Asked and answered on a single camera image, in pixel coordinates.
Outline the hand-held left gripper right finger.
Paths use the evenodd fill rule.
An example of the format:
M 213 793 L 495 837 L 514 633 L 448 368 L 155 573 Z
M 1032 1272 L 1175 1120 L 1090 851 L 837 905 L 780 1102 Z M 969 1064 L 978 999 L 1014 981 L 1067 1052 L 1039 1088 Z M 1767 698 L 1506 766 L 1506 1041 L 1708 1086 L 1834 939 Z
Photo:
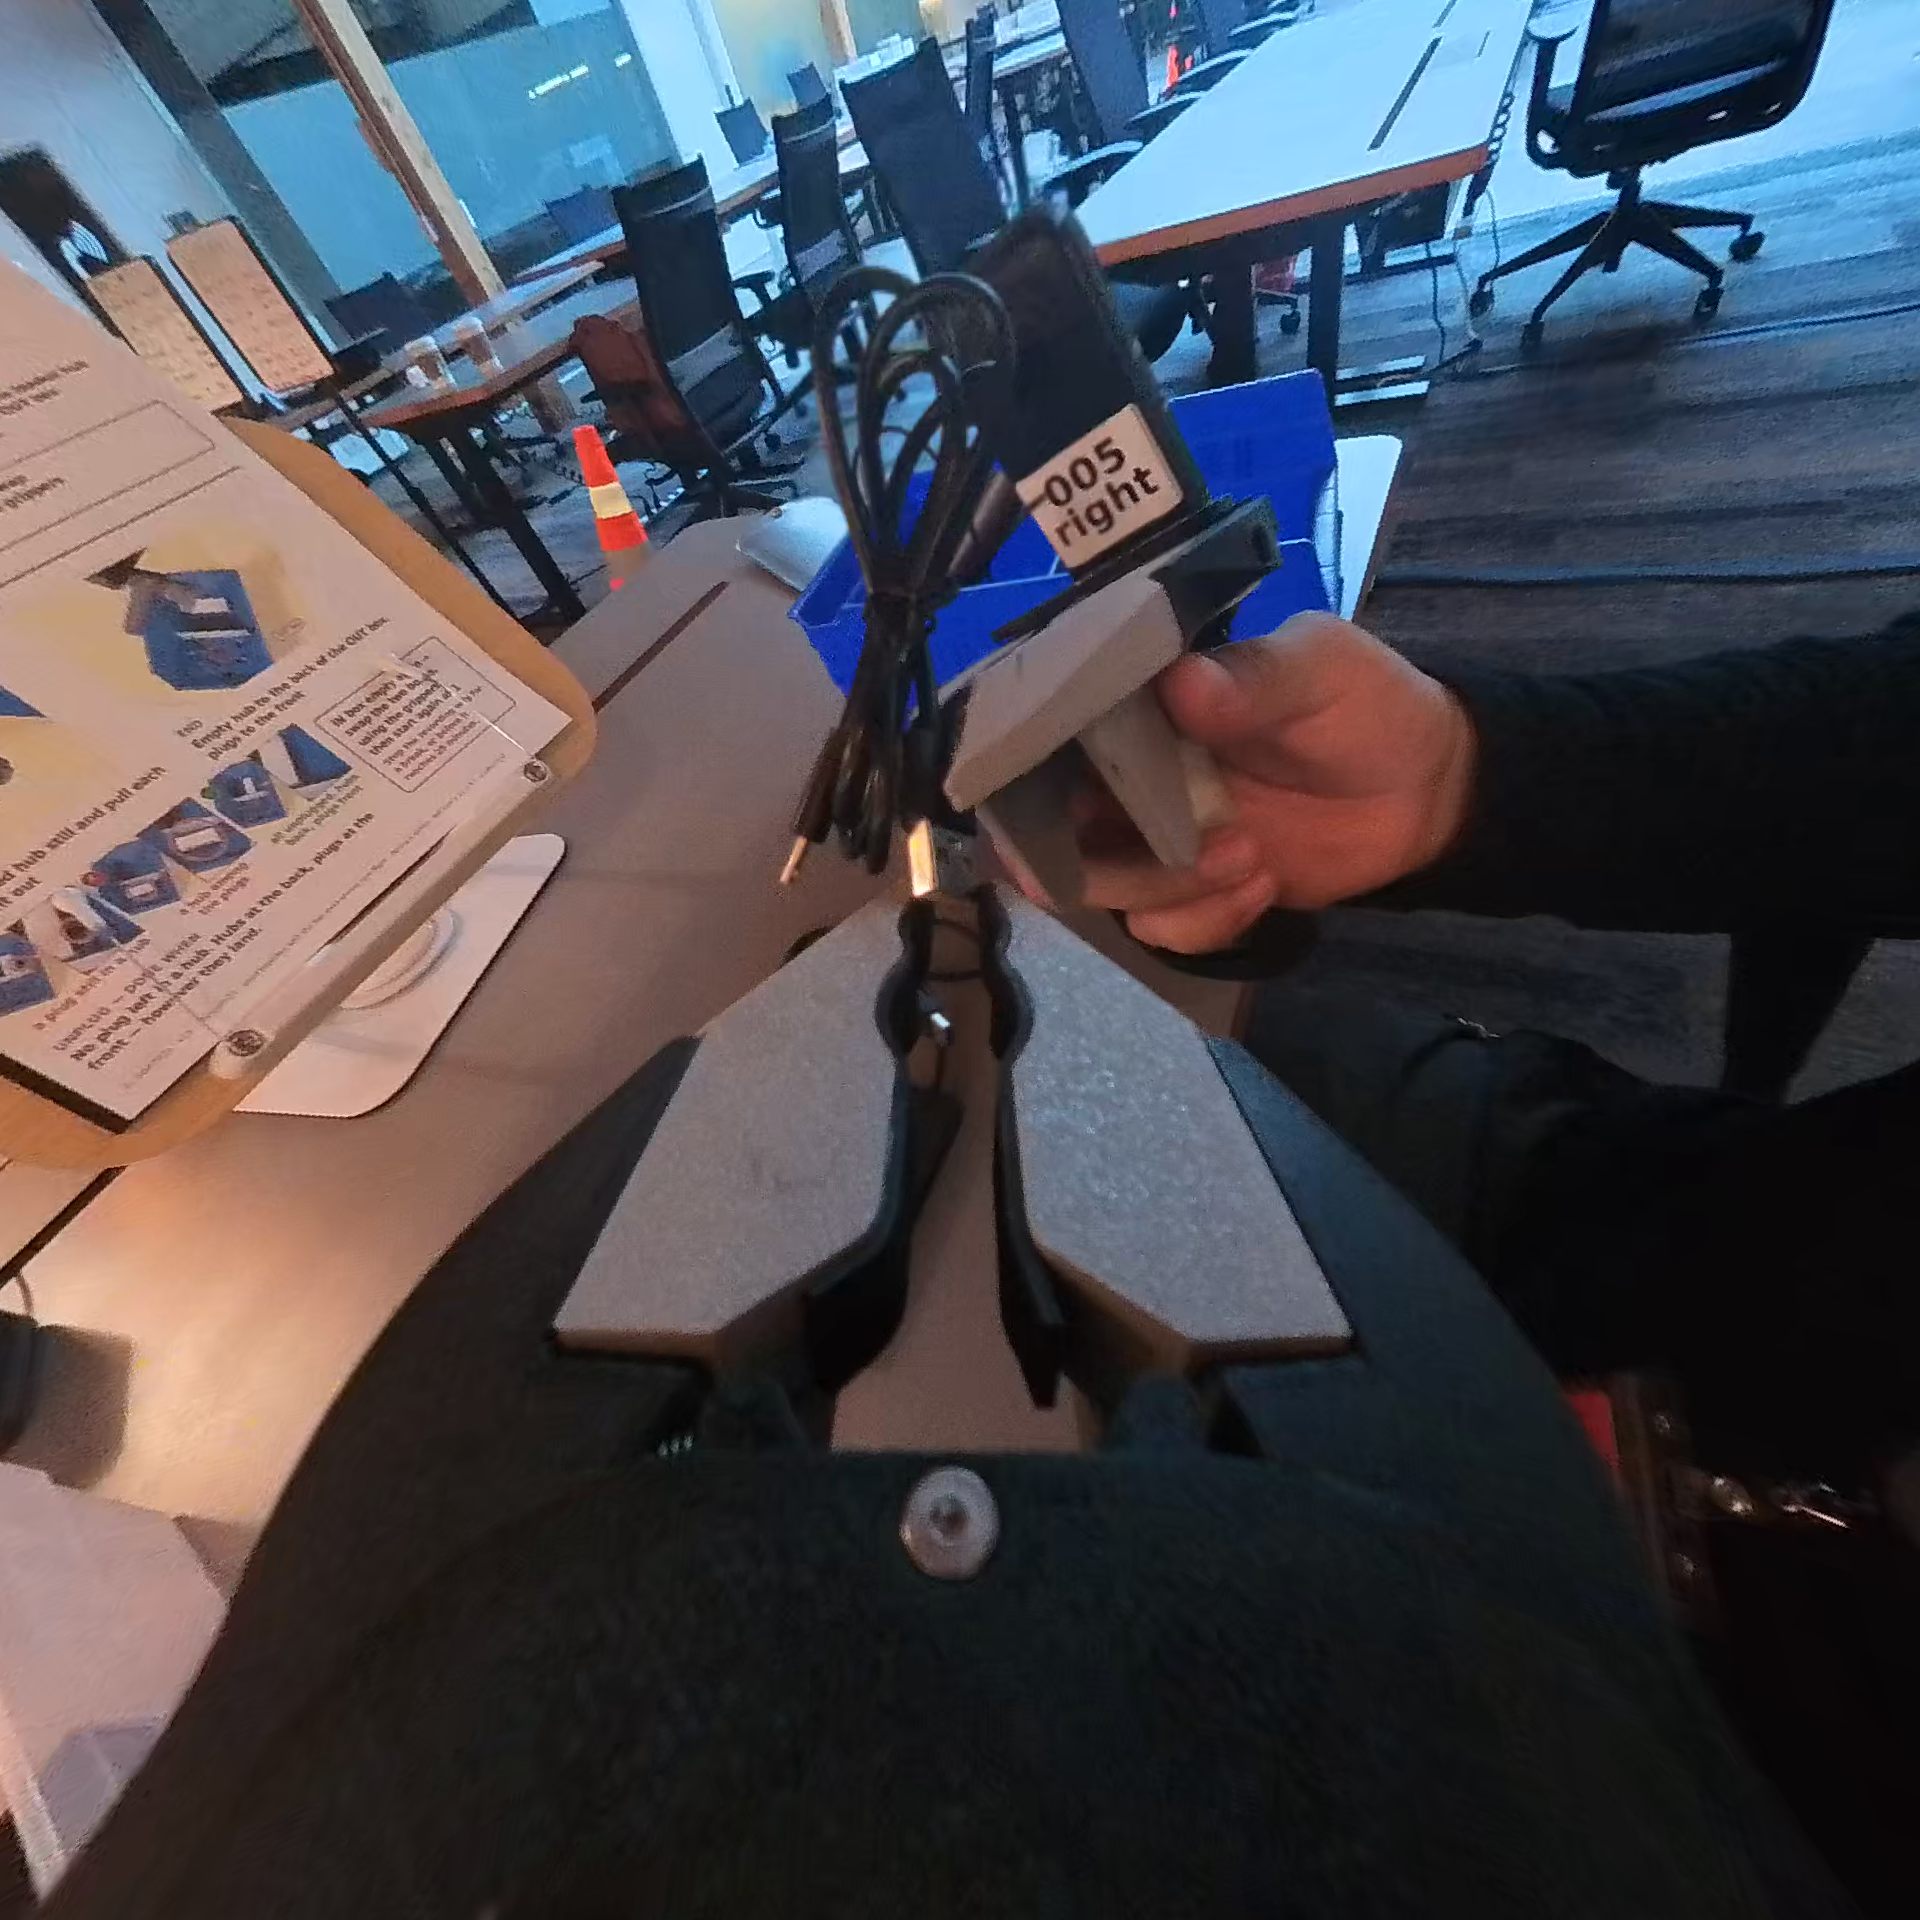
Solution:
M 989 891 L 1002 1329 L 1039 1407 L 1353 1350 L 1215 1041 Z

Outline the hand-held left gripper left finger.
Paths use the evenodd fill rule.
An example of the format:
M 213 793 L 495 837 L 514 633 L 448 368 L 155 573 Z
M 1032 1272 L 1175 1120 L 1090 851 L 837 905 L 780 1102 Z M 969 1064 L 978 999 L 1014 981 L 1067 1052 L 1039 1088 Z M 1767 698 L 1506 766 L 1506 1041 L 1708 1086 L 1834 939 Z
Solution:
M 869 905 L 694 1041 L 556 1344 L 839 1390 L 901 1334 L 928 919 Z

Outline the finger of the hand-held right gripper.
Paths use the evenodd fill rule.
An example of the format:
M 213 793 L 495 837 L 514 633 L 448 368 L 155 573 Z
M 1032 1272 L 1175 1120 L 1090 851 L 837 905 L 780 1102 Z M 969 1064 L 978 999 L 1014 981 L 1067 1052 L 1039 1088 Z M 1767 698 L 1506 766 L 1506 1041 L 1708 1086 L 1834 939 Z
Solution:
M 1137 817 L 1077 739 L 975 801 L 975 817 L 1004 876 L 1044 909 L 1087 909 L 1090 869 L 1145 851 Z
M 1158 575 L 1122 575 L 984 659 L 945 757 L 945 801 L 978 808 L 1077 735 L 1130 814 L 1202 814 L 1206 757 L 1175 735 L 1156 682 L 1186 658 L 1186 621 Z

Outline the blue plastic bin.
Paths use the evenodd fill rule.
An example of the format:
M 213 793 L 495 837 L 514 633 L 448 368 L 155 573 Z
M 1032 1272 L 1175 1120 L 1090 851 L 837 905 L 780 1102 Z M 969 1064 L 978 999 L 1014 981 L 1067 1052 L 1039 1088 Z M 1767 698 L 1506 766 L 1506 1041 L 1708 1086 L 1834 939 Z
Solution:
M 1329 614 L 1336 605 L 1336 457 L 1321 383 L 1313 368 L 1266 373 L 1175 397 L 1168 410 L 1215 496 L 1271 496 L 1273 506 L 1279 563 L 1239 605 L 1225 633 L 1255 638 L 1290 614 Z M 975 672 L 1004 623 L 1058 592 L 1067 592 L 1067 573 L 1044 529 L 1019 523 L 996 563 L 936 614 L 936 688 Z M 788 607 L 839 695 L 860 652 L 860 605 L 869 585 L 852 540 L 839 540 Z

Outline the person's right forearm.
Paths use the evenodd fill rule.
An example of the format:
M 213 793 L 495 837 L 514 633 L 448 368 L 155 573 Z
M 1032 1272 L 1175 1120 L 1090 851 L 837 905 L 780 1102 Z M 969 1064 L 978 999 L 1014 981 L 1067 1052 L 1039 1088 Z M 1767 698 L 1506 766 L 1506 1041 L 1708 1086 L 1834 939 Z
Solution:
M 1379 905 L 1587 929 L 1920 917 L 1920 623 L 1618 672 L 1456 672 L 1474 775 Z

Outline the person's right hand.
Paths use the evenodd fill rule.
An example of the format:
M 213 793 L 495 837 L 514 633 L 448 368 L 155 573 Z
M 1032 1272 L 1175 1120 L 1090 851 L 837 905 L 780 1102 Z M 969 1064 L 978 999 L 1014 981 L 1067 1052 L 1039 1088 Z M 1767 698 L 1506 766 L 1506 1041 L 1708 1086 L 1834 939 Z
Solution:
M 1193 652 L 1156 682 L 1225 788 L 1193 869 L 1087 851 L 1087 898 L 1165 953 L 1222 953 L 1271 909 L 1329 909 L 1452 851 L 1474 775 L 1462 698 L 1334 614 Z

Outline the white table with orange edge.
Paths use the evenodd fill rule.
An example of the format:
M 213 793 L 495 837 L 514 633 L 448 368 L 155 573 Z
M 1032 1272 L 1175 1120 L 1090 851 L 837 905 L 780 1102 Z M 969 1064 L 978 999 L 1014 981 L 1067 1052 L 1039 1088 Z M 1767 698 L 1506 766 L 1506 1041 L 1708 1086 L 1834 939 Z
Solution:
M 1491 159 L 1534 6 L 1334 6 L 1260 43 L 1077 207 L 1116 282 L 1213 273 L 1215 388 L 1255 383 L 1255 263 L 1308 252 L 1308 367 L 1336 401 L 1351 227 Z

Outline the white stand base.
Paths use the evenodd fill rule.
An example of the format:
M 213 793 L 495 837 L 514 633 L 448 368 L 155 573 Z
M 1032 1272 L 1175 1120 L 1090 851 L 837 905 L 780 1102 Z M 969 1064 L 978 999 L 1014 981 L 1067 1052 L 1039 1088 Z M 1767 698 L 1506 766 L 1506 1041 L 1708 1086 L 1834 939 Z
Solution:
M 563 873 L 565 837 L 514 837 L 456 898 L 369 972 L 243 1102 L 243 1118 L 355 1120 L 394 1104 Z

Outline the row of black office chairs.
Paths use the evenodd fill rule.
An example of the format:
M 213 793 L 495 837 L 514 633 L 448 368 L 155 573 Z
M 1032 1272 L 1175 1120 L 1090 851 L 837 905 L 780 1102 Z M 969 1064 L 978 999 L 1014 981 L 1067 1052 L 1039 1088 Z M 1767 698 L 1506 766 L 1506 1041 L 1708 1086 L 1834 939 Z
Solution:
M 936 35 L 852 84 L 852 127 L 876 137 L 869 159 L 912 260 L 930 282 L 1004 227 L 1004 195 L 963 109 Z M 572 354 L 615 432 L 611 462 L 652 462 L 682 480 L 687 523 L 762 519 L 792 496 L 780 422 L 817 401 L 837 416 L 852 354 L 903 302 L 860 252 L 839 192 L 829 99 L 770 123 L 788 283 L 740 302 L 721 195 L 701 159 L 615 192 L 638 316 L 579 316 Z

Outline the person's dark clothed body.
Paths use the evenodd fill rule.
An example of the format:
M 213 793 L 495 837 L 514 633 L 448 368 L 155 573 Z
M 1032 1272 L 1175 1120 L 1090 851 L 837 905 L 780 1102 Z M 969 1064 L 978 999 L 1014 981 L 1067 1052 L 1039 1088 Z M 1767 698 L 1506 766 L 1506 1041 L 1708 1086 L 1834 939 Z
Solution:
M 1860 1913 L 1914 1913 L 1914 1064 L 1767 1104 L 1345 981 L 1247 1052 L 1379 1166 L 1566 1382 L 1662 1377 L 1708 1521 L 1705 1668 Z

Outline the orange traffic cone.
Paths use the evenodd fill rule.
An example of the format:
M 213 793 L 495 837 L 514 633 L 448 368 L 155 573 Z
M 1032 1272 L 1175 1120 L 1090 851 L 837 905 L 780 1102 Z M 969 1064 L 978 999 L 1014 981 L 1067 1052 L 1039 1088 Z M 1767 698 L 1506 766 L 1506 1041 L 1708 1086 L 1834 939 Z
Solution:
M 591 506 L 591 535 L 603 548 L 603 573 L 611 573 L 611 592 L 627 592 L 627 581 L 636 575 L 652 535 L 621 480 L 621 465 L 603 442 L 603 432 L 591 422 L 572 429 L 579 442 L 579 465 L 581 465 L 581 487 L 585 487 L 585 506 Z

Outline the printed instruction sheet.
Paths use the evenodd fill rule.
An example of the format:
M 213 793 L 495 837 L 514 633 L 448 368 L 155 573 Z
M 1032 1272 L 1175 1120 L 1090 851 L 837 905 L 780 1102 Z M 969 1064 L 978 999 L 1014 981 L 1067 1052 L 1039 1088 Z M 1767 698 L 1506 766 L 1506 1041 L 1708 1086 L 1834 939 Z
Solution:
M 5 263 L 5 1077 L 129 1132 L 565 713 Z

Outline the black mesh office chair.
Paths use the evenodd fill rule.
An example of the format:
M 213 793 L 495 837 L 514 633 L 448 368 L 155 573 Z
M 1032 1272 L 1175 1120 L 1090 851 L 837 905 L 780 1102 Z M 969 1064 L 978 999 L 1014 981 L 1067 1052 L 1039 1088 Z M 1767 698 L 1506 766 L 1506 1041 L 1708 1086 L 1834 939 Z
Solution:
M 1647 168 L 1778 127 L 1815 84 L 1832 35 L 1832 0 L 1596 0 L 1569 80 L 1553 80 L 1566 20 L 1534 20 L 1534 73 L 1524 149 L 1566 179 L 1607 179 L 1611 207 L 1498 260 L 1466 313 L 1491 313 L 1491 283 L 1544 260 L 1566 260 L 1552 298 L 1524 322 L 1524 351 L 1544 343 L 1552 305 L 1587 273 L 1618 273 L 1629 250 L 1697 273 L 1695 316 L 1727 298 L 1727 263 L 1687 245 L 1695 227 L 1728 227 L 1728 260 L 1761 252 L 1752 212 L 1674 207 L 1647 195 Z

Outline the tan text board on stand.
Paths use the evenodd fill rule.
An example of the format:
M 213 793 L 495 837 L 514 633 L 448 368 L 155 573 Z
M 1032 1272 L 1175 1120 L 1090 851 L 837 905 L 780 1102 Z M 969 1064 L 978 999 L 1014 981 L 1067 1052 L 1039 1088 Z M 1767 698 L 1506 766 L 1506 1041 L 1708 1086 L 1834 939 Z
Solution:
M 322 333 L 238 214 L 183 227 L 166 252 L 263 389 L 294 397 L 331 383 Z
M 118 339 L 205 410 L 251 407 L 251 389 L 155 260 L 120 260 L 84 282 Z

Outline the dark wall picture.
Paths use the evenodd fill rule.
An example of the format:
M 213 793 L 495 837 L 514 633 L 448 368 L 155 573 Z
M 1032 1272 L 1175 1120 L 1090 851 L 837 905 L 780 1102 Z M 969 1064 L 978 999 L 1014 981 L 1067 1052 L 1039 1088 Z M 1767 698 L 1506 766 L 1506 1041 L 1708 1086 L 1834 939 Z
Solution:
M 0 227 L 23 268 L 46 273 L 46 283 L 118 333 L 91 282 L 129 263 L 129 250 L 46 149 L 0 151 Z

